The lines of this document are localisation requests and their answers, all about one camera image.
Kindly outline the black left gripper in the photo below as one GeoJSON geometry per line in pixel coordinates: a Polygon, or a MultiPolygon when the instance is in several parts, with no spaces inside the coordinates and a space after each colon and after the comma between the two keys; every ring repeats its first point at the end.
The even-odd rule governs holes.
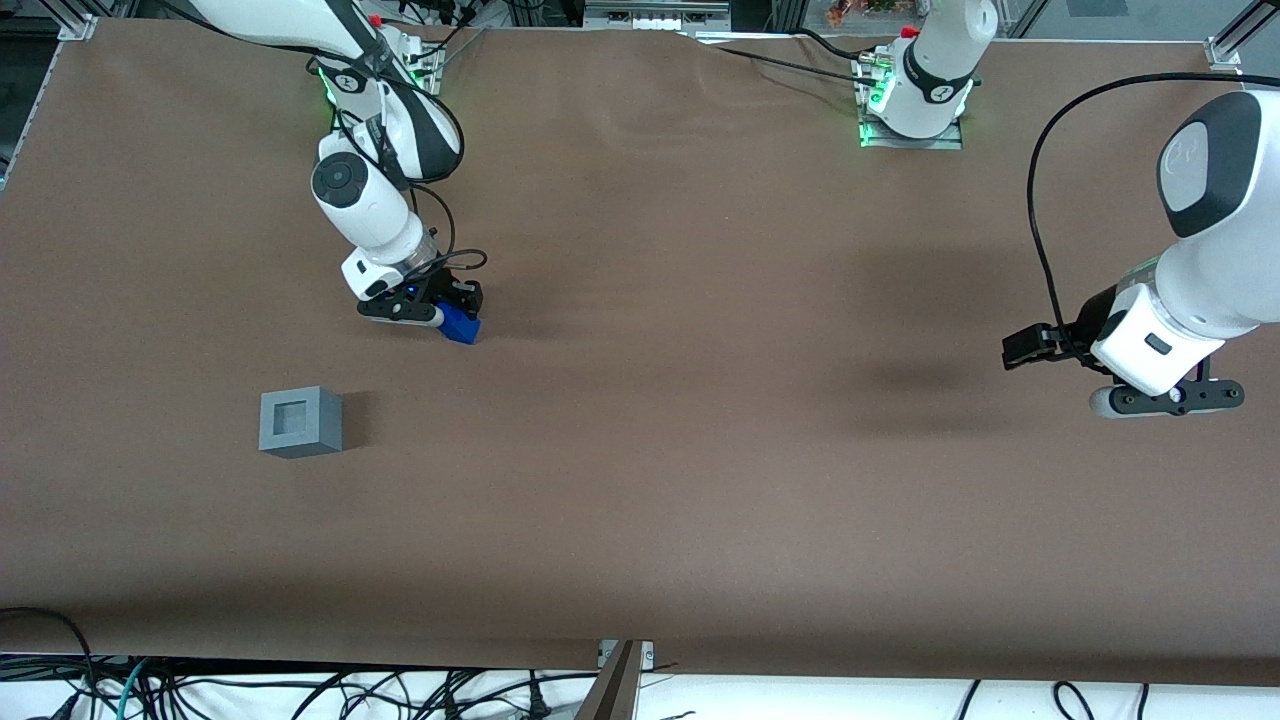
{"type": "Polygon", "coordinates": [[[1117,295],[1116,284],[1089,297],[1070,323],[1029,325],[1002,338],[1006,372],[1053,360],[1053,354],[1079,354],[1082,363],[1097,363],[1093,343],[1103,334],[1117,295]]]}

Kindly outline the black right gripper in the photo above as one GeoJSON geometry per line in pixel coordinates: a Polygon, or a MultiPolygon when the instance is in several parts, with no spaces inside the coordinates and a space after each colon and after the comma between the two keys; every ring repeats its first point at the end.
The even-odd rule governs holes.
{"type": "Polygon", "coordinates": [[[410,304],[449,304],[460,309],[471,322],[477,322],[484,302],[479,282],[458,282],[447,266],[424,268],[404,278],[399,299],[410,304]]]}

